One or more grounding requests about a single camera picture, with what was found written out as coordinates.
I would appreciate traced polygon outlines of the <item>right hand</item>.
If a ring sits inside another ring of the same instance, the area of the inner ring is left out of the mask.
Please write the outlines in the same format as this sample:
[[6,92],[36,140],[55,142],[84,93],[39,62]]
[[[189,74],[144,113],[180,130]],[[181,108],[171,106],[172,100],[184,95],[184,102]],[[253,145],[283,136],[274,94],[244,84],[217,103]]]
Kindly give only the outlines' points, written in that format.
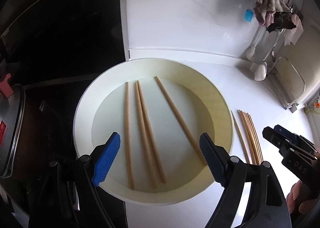
[[300,179],[291,187],[286,198],[289,214],[298,212],[306,216],[315,206],[319,193],[310,190]]

